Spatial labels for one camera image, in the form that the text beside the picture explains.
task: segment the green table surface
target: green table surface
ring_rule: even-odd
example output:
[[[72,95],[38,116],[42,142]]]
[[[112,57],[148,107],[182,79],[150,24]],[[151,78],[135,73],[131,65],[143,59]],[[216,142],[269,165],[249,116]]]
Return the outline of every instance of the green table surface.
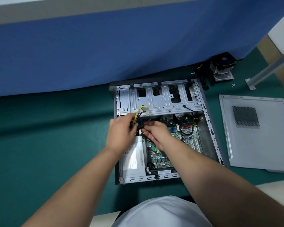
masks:
[[[232,71],[233,81],[210,86],[205,92],[226,156],[218,95],[284,98],[284,89],[275,75],[258,84],[256,90],[248,89],[245,78],[253,77],[266,66],[255,48],[237,62]],[[185,66],[148,77],[184,76],[192,71],[193,66]],[[104,147],[113,110],[107,84],[0,98],[0,226],[20,226]],[[254,185],[284,180],[284,173],[230,169]],[[115,186],[114,175],[113,171],[96,215],[132,207],[154,197],[189,194],[180,179]]]

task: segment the metal leg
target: metal leg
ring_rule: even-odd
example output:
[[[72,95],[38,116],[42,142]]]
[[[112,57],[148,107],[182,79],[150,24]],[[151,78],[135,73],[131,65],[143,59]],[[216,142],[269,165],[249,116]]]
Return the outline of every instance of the metal leg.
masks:
[[[265,69],[259,72],[251,79],[245,79],[250,90],[255,90],[255,85],[270,76],[278,67],[284,64],[284,54],[277,59],[274,63],[268,65]]]

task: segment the blue fabric panel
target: blue fabric panel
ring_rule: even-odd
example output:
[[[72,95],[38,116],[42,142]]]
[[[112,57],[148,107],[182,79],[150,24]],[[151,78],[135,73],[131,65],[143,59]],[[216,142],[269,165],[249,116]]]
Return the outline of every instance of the blue fabric panel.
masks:
[[[244,58],[284,0],[198,0],[0,25],[0,96],[125,80],[228,51]]]

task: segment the white shirt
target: white shirt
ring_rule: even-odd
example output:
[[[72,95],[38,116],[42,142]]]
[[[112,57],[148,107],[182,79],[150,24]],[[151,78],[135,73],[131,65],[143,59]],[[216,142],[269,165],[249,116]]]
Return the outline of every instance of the white shirt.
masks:
[[[153,198],[127,210],[112,227],[212,226],[197,204],[175,196]]]

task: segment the open computer tower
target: open computer tower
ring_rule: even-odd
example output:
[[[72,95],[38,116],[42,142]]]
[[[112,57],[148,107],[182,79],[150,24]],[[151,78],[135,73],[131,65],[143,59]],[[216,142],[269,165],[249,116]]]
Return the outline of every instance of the open computer tower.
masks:
[[[151,78],[111,82],[114,117],[136,113],[148,105],[150,115],[144,120],[158,120],[167,125],[172,136],[196,151],[224,165],[214,125],[202,87],[195,74],[186,78]],[[116,185],[179,178],[168,157],[141,132],[115,167]]]

